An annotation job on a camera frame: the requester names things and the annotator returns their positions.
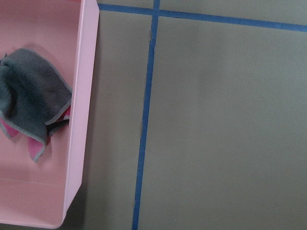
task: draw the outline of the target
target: horizontal blue tape strip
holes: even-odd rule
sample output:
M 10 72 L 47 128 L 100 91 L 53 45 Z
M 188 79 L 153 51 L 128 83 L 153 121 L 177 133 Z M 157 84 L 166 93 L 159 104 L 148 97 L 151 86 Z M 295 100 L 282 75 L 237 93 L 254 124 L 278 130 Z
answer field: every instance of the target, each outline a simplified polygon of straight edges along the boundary
M 177 11 L 165 11 L 160 10 L 159 16 L 170 17 L 170 18 L 182 18 L 191 19 L 198 21 L 216 22 L 216 23 L 228 23 L 228 24 L 238 24 L 238 25 L 249 25 L 281 30 L 292 30 L 307 32 L 306 25 L 288 24 L 288 23 L 276 23 L 262 20 L 244 19 L 244 18 L 233 18 L 224 16 L 215 16 L 200 13 L 188 13 L 188 12 L 177 12 Z
M 109 4 L 98 4 L 98 7 L 101 11 L 113 11 L 113 12 L 123 12 L 123 13 L 136 13 L 136 14 L 145 14 L 152 15 L 153 10 L 148 8 L 132 7 L 132 6 L 118 6 L 118 5 L 109 5 Z

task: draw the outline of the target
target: pink tray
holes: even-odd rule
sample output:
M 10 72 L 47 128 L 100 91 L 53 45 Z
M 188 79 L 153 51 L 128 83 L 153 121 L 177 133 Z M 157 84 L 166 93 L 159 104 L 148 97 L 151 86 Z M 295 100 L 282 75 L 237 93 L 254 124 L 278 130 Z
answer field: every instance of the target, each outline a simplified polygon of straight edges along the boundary
M 73 88 L 69 127 L 34 163 L 26 137 L 0 132 L 0 222 L 57 228 L 82 180 L 99 9 L 96 0 L 1 0 L 0 58 L 26 47 Z

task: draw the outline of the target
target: gray cloth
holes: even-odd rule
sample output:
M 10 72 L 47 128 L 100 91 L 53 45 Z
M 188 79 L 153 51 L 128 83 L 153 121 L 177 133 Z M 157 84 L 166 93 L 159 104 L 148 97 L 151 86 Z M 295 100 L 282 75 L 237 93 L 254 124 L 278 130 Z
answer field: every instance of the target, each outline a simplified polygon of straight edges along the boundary
M 71 104 L 71 88 L 46 59 L 18 49 L 0 61 L 0 118 L 46 146 L 66 125 L 57 120 Z

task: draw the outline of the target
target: blue painter's tape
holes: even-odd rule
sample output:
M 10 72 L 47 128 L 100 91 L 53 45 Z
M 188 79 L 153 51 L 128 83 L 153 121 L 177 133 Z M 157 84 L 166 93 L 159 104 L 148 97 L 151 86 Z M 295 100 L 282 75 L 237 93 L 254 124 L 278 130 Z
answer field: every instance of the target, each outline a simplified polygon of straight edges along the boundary
M 269 22 L 269 21 L 262 21 L 262 20 L 233 18 L 233 17 L 215 16 L 215 15 L 199 14 L 199 13 L 187 13 L 187 12 L 160 10 L 159 16 L 307 32 L 306 25 L 276 23 L 276 22 Z
M 113 12 L 123 12 L 123 13 L 136 13 L 144 15 L 152 15 L 153 10 L 148 8 L 132 7 L 132 6 L 118 6 L 109 4 L 98 4 L 101 11 L 113 11 Z
M 140 215 L 142 181 L 143 181 L 145 150 L 146 150 L 146 140 L 147 140 L 148 117 L 149 117 L 150 98 L 151 98 L 153 70 L 154 70 L 154 49 L 155 49 L 157 30 L 158 30 L 160 0 L 154 0 L 153 4 L 154 4 L 153 17 L 152 17 L 152 27 L 151 27 L 152 38 L 149 44 L 149 52 L 148 52 L 146 86 L 145 86 L 144 107 L 143 107 L 143 117 L 142 117 L 142 134 L 140 139 L 138 170 L 137 170 L 136 186 L 135 186 L 135 198 L 134 198 L 135 204 L 133 210 L 132 230 L 138 230 L 139 227 L 139 215 Z

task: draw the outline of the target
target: microfiber cloth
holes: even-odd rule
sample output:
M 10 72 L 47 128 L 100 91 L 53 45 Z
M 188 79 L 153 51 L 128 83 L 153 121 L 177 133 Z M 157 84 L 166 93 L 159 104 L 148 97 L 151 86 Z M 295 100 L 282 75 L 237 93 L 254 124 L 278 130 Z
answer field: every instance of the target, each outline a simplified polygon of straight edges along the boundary
M 30 49 L 0 60 L 0 128 L 8 137 L 29 137 L 31 158 L 44 152 L 48 136 L 69 122 L 70 86 L 57 69 Z

